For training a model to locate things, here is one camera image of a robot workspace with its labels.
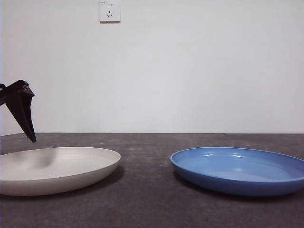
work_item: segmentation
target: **dark gray tabletop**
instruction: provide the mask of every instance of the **dark gray tabletop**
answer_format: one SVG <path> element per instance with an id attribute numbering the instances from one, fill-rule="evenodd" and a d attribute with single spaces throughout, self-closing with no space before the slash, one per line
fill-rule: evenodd
<path id="1" fill-rule="evenodd" d="M 39 133 L 1 137 L 1 154 L 90 146 L 119 152 L 116 171 L 92 186 L 49 196 L 0 196 L 1 228 L 301 228 L 304 190 L 273 198 L 215 193 L 173 172 L 172 153 L 233 146 L 304 159 L 304 134 Z"/>

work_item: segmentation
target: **gray table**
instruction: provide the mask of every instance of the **gray table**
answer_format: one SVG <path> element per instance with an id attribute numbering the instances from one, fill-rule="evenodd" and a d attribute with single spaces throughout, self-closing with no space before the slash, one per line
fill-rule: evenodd
<path id="1" fill-rule="evenodd" d="M 1 228 L 301 228 L 304 190 L 274 198 L 244 198 L 194 186 L 173 172 L 169 156 L 201 146 L 269 150 L 304 158 L 304 134 L 40 133 L 1 137 L 1 153 L 91 146 L 119 152 L 103 181 L 40 197 L 0 196 Z"/>

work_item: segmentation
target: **plate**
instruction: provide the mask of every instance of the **plate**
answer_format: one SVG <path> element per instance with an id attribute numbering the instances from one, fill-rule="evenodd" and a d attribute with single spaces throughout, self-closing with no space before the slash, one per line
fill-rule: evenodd
<path id="1" fill-rule="evenodd" d="M 0 156 L 0 194 L 36 196 L 86 187 L 110 175 L 120 154 L 92 147 L 59 147 Z"/>
<path id="2" fill-rule="evenodd" d="M 278 196 L 304 187 L 304 161 L 245 148 L 201 147 L 174 153 L 175 171 L 203 188 L 240 196 Z"/>

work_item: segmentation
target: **white plate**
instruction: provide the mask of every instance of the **white plate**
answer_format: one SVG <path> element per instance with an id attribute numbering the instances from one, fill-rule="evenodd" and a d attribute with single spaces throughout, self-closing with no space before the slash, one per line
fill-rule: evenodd
<path id="1" fill-rule="evenodd" d="M 94 184 L 110 175 L 120 154 L 92 147 L 59 147 L 0 156 L 0 194 L 36 196 Z"/>

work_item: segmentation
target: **outlet faceplate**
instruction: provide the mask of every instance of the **outlet faceplate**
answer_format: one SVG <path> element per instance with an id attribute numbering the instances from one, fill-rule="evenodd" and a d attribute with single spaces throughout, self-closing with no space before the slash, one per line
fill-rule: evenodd
<path id="1" fill-rule="evenodd" d="M 99 21 L 120 22 L 120 0 L 100 0 Z"/>

